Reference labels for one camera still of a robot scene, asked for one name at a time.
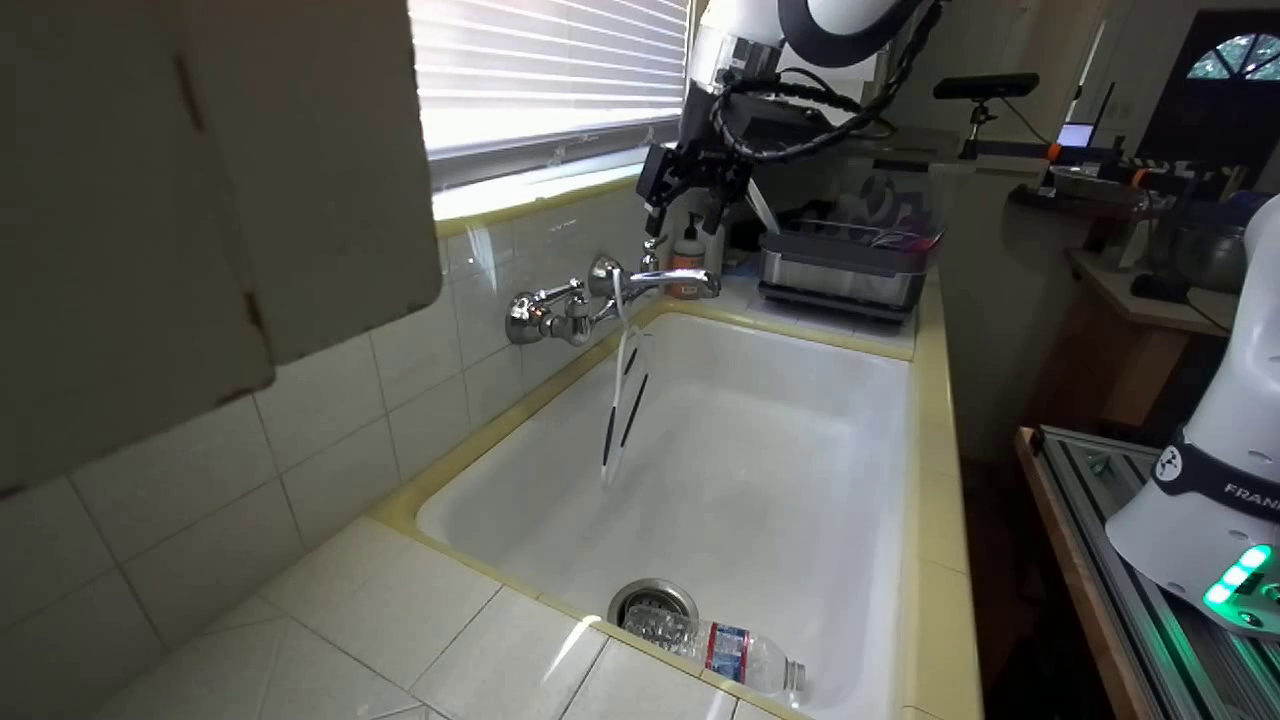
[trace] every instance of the tile wall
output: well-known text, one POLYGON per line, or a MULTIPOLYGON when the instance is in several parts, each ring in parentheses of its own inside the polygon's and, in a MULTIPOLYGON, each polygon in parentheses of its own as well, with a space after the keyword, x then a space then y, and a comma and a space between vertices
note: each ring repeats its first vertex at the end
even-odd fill
POLYGON ((563 366, 502 341, 502 303, 640 257, 607 186, 438 244, 432 309, 370 327, 163 436, 0 499, 0 714, 79 714, 358 508, 563 366))

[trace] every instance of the cabinet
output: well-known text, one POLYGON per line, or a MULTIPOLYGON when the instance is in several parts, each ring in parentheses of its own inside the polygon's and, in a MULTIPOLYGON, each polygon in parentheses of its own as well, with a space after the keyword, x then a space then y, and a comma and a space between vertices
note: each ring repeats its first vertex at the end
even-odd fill
POLYGON ((422 309, 398 5, 0 9, 0 491, 422 309))

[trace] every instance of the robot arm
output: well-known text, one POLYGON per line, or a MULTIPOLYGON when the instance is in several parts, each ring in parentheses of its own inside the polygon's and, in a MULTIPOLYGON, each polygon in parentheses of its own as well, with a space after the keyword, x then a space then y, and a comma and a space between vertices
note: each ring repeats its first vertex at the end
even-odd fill
POLYGON ((686 186, 708 186, 711 213, 699 222, 714 231, 724 208, 743 200, 757 165, 807 157, 869 128, 903 82, 936 15, 941 0, 711 0, 693 44, 678 139, 647 148, 635 183, 647 236, 686 186), (784 48, 818 67, 849 67, 903 27, 910 31, 900 64, 869 105, 834 95, 822 78, 784 82, 775 72, 784 48), (833 128, 793 99, 845 106, 849 121, 833 128))

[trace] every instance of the bottle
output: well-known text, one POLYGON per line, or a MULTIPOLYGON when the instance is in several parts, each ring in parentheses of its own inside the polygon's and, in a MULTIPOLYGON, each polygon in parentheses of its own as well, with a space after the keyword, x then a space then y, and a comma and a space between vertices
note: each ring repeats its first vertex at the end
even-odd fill
MULTIPOLYGON (((699 231, 694 231, 694 213, 686 213, 682 231, 670 240, 667 268, 704 268, 704 244, 699 244, 699 231)), ((667 297, 678 297, 678 301, 693 301, 699 290, 704 290, 699 283, 667 283, 667 297)))
POLYGON ((749 682, 765 695, 775 695, 801 708, 803 665, 788 658, 766 634, 734 623, 699 623, 682 654, 714 677, 749 682))

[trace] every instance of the label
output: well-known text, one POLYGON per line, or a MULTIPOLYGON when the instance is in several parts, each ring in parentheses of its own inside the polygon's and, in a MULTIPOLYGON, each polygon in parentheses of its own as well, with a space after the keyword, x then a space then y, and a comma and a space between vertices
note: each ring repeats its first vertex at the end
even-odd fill
POLYGON ((749 627, 730 627, 730 623, 711 623, 708 630, 708 658, 704 668, 728 679, 743 679, 749 677, 749 627))

